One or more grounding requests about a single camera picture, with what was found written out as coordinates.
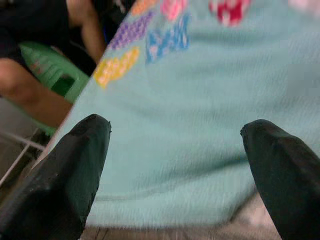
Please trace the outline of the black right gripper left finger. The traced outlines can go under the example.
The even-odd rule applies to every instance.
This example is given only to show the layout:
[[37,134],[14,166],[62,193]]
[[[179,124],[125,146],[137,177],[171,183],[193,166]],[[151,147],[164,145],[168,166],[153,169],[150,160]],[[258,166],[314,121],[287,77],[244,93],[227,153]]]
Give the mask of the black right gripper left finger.
[[79,240],[99,188],[111,124],[78,122],[0,206],[0,240]]

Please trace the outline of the person's bare leg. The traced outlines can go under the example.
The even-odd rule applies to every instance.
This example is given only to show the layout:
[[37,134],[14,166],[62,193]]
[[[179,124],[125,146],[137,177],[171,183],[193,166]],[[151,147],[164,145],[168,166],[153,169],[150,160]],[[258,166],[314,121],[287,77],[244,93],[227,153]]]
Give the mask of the person's bare leg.
[[0,58],[0,95],[54,128],[60,126],[73,106],[9,58]]
[[106,43],[92,0],[66,0],[70,28],[80,28],[80,34],[89,56],[99,63]]

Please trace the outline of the teal heart patterned blanket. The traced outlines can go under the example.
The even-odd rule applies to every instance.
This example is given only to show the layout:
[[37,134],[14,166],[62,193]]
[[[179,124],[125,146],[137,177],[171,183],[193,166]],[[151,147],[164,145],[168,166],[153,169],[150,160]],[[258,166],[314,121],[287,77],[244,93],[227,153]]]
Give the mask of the teal heart patterned blanket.
[[90,114],[111,137],[87,225],[224,222],[254,190],[243,125],[320,154],[320,0],[137,0],[54,141]]

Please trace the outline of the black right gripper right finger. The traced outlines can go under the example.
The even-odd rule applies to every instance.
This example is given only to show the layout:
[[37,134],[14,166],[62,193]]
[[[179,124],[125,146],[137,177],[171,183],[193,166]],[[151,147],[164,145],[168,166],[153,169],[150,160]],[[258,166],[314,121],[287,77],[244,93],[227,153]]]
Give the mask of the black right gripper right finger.
[[320,240],[320,157],[259,119],[240,131],[254,183],[282,240]]

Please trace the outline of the person's black shorts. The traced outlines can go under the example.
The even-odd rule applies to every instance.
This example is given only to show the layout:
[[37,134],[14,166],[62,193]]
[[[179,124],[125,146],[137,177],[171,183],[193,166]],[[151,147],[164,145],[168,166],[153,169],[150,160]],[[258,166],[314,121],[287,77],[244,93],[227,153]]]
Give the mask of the person's black shorts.
[[24,41],[64,49],[69,41],[66,0],[14,0],[0,8],[0,59],[25,66],[19,47]]

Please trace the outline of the green plastic stool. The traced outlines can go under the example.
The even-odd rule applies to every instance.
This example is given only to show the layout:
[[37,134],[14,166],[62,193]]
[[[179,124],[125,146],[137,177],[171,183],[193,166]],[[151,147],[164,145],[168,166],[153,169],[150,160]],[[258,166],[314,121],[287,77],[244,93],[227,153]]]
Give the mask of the green plastic stool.
[[19,44],[27,67],[42,85],[74,103],[90,77],[49,46],[25,41]]

